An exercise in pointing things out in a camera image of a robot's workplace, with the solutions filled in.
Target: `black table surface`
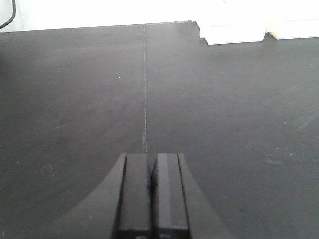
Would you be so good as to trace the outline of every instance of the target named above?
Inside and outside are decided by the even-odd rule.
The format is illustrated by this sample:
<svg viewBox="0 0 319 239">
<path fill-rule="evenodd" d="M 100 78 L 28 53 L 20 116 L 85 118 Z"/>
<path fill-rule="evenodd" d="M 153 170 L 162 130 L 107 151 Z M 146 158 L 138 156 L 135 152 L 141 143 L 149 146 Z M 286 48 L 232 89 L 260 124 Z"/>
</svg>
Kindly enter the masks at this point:
<svg viewBox="0 0 319 239">
<path fill-rule="evenodd" d="M 3 33 L 0 105 L 0 237 L 50 224 L 147 147 L 150 163 L 185 154 L 237 238 L 318 238 L 318 38 L 208 46 L 195 22 Z"/>
</svg>

